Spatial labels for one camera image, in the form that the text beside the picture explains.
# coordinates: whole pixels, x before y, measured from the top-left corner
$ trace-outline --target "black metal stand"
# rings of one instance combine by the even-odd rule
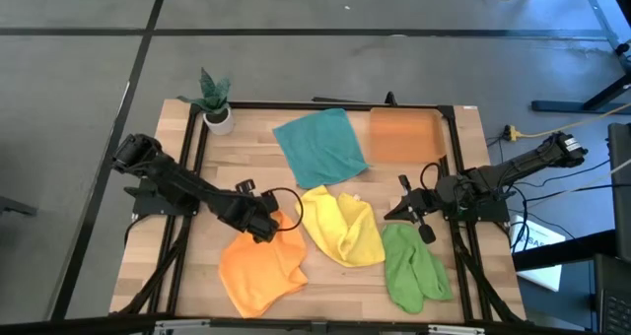
[[[34,216],[37,213],[37,208],[0,196],[0,215],[3,212],[18,212],[23,215]]]
[[[534,100],[531,103],[532,110],[539,112],[605,113],[622,106],[622,104],[614,104],[610,102],[631,88],[631,85],[629,85],[631,83],[631,69],[629,68],[627,59],[624,57],[624,52],[629,49],[629,45],[626,43],[619,43],[617,41],[617,38],[611,30],[611,26],[604,16],[597,0],[588,1],[594,10],[594,14],[598,19],[600,27],[604,31],[613,52],[620,60],[620,65],[625,72],[624,76],[585,102]],[[622,7],[621,0],[616,0],[616,2],[624,13],[625,18],[628,18],[627,13]],[[619,110],[615,112],[615,114],[631,114],[631,108]]]
[[[630,84],[631,77],[625,75],[586,102],[534,100],[531,107],[539,112],[605,113],[623,105],[609,102],[631,88]],[[616,114],[631,114],[631,107],[619,110]]]

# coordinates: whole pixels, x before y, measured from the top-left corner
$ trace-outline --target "white pot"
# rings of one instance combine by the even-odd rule
[[[204,122],[213,134],[226,135],[233,131],[235,128],[235,118],[233,117],[232,110],[228,107],[228,117],[221,123],[211,123],[206,119],[206,113],[202,115]]]

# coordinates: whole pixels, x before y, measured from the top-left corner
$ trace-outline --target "green plant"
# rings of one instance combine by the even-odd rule
[[[178,96],[180,101],[198,105],[204,112],[219,113],[228,105],[228,90],[230,89],[230,80],[224,78],[215,84],[213,79],[201,68],[201,78],[199,78],[199,86],[201,87],[201,99],[189,99],[184,96]]]

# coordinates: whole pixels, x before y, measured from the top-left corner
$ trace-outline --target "white paper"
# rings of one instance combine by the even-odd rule
[[[511,224],[519,223],[523,221],[522,216],[515,216],[511,220]],[[565,241],[565,236],[559,233],[553,232],[548,228],[542,227],[530,219],[526,222],[530,229],[530,235],[526,250],[536,248],[539,246],[549,245],[561,241]],[[520,232],[522,224],[515,225],[511,228],[511,245],[515,243],[517,234]],[[522,236],[522,239],[515,246],[515,252],[522,251],[524,249],[524,243],[526,242],[526,232]],[[536,270],[521,271],[517,273],[518,276],[534,282],[541,287],[554,292],[559,291],[559,284],[561,282],[561,265],[552,267],[545,267]]]

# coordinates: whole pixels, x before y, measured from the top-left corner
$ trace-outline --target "potted plant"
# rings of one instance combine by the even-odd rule
[[[199,86],[203,98],[189,99],[184,96],[177,98],[198,105],[203,112],[204,122],[214,134],[224,135],[232,132],[235,127],[235,119],[228,104],[230,80],[224,78],[215,84],[204,68],[201,68]]]

